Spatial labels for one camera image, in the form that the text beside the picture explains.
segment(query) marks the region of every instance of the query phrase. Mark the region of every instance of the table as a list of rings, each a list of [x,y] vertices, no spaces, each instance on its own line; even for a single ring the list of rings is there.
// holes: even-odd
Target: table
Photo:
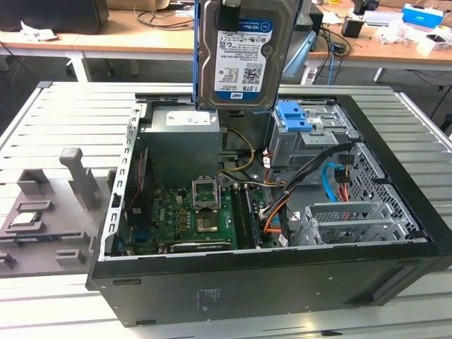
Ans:
[[[339,4],[319,6],[322,11],[332,11],[339,17],[345,17],[348,9],[352,8],[352,2],[342,0]],[[401,11],[399,8],[382,7],[378,11]],[[341,35],[342,25],[328,26],[332,32]],[[379,82],[386,69],[415,69],[430,71],[452,71],[452,49],[433,51],[428,56],[417,51],[417,44],[408,41],[408,45],[402,43],[382,45],[374,33],[377,28],[364,25],[357,39],[346,38],[352,45],[352,53],[344,58],[343,66],[379,68],[374,77]],[[316,46],[320,51],[326,50],[326,42],[319,38]]]
[[[53,83],[48,88],[37,88],[0,138],[0,219],[17,197],[15,182],[22,169],[42,167],[49,178],[70,177],[58,161],[63,147],[81,147],[85,155],[83,164],[91,166],[95,176],[106,175],[108,169],[116,167],[135,102],[134,93],[161,93],[163,88],[169,93],[191,92],[190,84],[164,83]],[[338,87],[304,86],[302,89],[315,93]],[[383,86],[341,86],[340,89],[344,95],[358,94],[369,109],[382,105],[370,101],[372,96],[391,93],[389,87]],[[280,93],[300,90],[299,85],[283,85]],[[432,131],[441,133],[404,94],[396,96],[398,102],[384,104],[403,104]],[[447,138],[443,143],[452,146]],[[124,328],[100,293],[85,289],[85,280],[86,275],[1,279],[0,302],[8,311],[0,316],[0,338],[79,339],[102,335],[283,339],[317,337],[322,331],[326,331],[323,334],[337,331],[343,333],[341,338],[350,339],[418,339],[445,338],[452,333],[451,269],[424,276],[383,307],[142,328]],[[291,325],[294,322],[298,324],[296,327]]]
[[[156,20],[156,25],[173,24],[186,18]],[[72,61],[78,81],[91,81],[86,59],[130,59],[132,74],[138,74],[136,60],[193,59],[193,30],[169,32],[139,23],[133,11],[109,12],[109,19],[99,35],[57,34],[51,42],[29,42],[18,32],[0,32],[2,41],[15,55],[67,57]],[[8,52],[0,46],[0,55]],[[326,49],[309,54],[310,59],[325,59]]]

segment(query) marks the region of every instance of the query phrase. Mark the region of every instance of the circuit board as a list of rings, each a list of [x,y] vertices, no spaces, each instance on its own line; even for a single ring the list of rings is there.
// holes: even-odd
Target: circuit board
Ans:
[[[155,192],[152,208],[152,222],[142,230],[133,230],[131,240],[135,255],[170,253],[174,244],[186,243],[227,243],[230,249],[237,246],[232,210],[231,194],[233,188],[222,187],[217,210],[196,210],[193,205],[191,188],[159,189]],[[263,192],[259,187],[249,190],[254,217],[257,220],[259,208],[265,205]],[[197,201],[209,201],[212,191],[197,190]],[[271,239],[262,238],[262,247],[272,247]]]

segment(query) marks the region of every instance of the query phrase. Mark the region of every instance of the white metal workbench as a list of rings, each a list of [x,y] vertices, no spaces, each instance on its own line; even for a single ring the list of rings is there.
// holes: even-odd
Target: white metal workbench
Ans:
[[[38,88],[0,138],[0,220],[18,195],[15,182],[22,169],[43,168],[49,178],[69,178],[58,161],[63,147],[81,147],[83,164],[92,167],[95,176],[116,167],[134,93],[162,92],[164,87],[190,91],[188,85],[146,83],[54,83]],[[390,90],[341,88],[361,95]],[[342,338],[452,338],[452,270],[424,276],[384,307],[143,328],[124,328],[100,293],[85,289],[85,279],[60,275],[0,280],[0,338],[288,339],[317,338],[326,330],[343,333]],[[299,326],[288,326],[294,320]]]

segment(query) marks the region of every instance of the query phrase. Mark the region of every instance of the hard drive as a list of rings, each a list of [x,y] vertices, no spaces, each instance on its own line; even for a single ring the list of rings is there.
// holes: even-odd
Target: hard drive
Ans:
[[[271,110],[299,7],[300,0],[199,0],[196,106]]]

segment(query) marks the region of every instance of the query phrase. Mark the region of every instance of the blue latch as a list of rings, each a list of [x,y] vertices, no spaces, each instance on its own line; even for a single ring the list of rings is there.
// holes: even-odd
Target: blue latch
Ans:
[[[277,113],[284,121],[286,131],[312,131],[312,125],[306,121],[304,110],[296,102],[280,101]]]

